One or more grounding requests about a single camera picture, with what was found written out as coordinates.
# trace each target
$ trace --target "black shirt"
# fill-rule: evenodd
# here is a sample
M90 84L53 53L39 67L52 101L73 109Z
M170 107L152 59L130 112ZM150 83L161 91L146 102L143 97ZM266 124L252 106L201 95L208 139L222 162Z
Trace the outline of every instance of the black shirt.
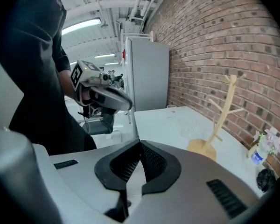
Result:
M61 47L61 0L18 0L0 33L0 63L24 93L10 129L50 155L84 151L86 133L68 113L58 73L70 70Z
M121 78L122 78L122 76L117 76L114 78L114 81L120 81Z

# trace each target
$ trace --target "black vent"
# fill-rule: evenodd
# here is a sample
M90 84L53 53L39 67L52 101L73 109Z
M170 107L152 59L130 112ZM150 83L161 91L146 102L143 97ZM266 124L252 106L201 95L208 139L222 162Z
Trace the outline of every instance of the black vent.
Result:
M54 163L54 166L56 167L56 169L61 169L61 168L66 168L66 167L75 165L77 163L78 162L76 160L72 159L72 160L68 160L65 162Z
M247 207L221 180L215 179L206 184L223 206L230 219L236 217L247 209Z
M121 180L127 182L140 160L139 146L135 145L114 158L110 163L111 171Z
M144 144L141 144L141 146L141 162L145 172L146 182L149 182L164 172L167 166L167 161L164 159L164 157L148 148Z

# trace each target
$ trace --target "bottle cap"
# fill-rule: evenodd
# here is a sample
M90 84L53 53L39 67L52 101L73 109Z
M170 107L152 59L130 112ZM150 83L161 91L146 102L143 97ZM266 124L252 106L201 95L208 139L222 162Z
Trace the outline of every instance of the bottle cap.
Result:
M270 131L275 135L277 135L277 133L278 133L278 130L275 127L271 127Z

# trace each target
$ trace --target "white countertop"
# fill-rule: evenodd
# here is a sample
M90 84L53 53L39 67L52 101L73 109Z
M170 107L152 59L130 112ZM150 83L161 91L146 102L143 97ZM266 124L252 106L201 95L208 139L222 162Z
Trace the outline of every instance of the white countertop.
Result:
M176 107L134 113L140 140L149 140L186 150L189 140L207 140L213 123L189 107ZM256 167L247 161L248 150L224 129L220 130L220 142L213 147L217 151L217 163L244 181L258 197L263 192L257 187L256 177L263 166Z

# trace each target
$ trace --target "plastic bottle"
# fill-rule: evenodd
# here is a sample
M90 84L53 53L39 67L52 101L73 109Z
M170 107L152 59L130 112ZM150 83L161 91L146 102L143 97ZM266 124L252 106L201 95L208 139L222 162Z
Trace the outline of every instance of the plastic bottle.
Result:
M273 146L273 141L270 142L270 140L273 139L277 132L277 129L271 127L270 132L265 135L265 139L267 140L267 142L262 142L257 145L256 150L250 157L254 165L260 165L266 160Z

